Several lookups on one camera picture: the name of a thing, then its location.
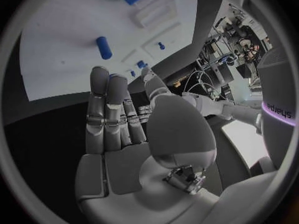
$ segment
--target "white floor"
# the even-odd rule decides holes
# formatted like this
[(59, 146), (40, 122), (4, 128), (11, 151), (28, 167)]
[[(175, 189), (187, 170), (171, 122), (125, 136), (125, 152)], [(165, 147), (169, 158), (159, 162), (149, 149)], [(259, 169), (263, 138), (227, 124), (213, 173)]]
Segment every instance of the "white floor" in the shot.
[(222, 130), (244, 158), (249, 168), (260, 158), (269, 156), (263, 137), (256, 134), (256, 129), (253, 126), (235, 120), (223, 126)]

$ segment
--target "blue cylinder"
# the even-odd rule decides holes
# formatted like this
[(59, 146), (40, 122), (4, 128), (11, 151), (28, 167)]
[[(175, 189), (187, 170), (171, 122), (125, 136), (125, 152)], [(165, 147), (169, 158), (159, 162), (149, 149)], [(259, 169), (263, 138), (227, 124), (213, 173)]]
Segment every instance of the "blue cylinder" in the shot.
[(101, 53), (101, 57), (104, 60), (110, 59), (112, 57), (112, 52), (110, 50), (106, 37), (100, 36), (96, 41)]

